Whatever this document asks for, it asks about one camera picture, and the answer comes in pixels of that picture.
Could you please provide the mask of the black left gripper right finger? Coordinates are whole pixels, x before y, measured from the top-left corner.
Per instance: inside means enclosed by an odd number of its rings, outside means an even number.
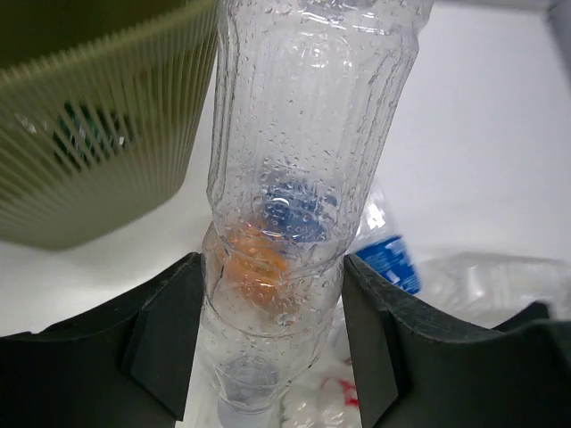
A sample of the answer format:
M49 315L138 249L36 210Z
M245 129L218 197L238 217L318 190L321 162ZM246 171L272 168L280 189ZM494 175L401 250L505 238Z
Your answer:
M344 259L343 309L365 427L567 427L570 324L535 302L492 329Z

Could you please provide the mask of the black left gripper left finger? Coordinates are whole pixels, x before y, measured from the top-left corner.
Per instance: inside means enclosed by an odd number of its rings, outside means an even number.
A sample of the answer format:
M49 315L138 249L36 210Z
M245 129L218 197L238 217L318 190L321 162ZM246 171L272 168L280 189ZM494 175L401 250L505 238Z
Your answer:
M40 333L1 339L3 427L172 427L183 419L203 300L190 253Z

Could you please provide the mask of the red cap clear bottle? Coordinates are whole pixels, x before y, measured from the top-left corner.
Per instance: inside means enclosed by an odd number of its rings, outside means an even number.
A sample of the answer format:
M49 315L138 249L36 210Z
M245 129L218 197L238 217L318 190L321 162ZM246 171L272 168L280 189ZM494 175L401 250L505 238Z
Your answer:
M282 397L279 420L282 427L361 427L351 364L324 350Z

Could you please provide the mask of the green label clear bottle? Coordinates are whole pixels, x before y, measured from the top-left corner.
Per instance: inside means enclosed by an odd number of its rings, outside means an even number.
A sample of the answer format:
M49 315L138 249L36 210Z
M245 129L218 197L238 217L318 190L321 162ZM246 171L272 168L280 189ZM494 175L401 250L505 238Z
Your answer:
M41 175L81 172L127 150L136 140L129 115L113 108L61 102L6 115L19 161Z

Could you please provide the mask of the white cap clear bottle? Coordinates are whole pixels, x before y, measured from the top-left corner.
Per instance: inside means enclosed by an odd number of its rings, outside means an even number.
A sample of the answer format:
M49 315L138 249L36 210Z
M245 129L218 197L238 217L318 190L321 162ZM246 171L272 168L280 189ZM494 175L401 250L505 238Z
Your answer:
M265 427L318 359L429 1L222 1L203 240L200 357L224 427ZM281 243L299 308L224 277L227 234Z

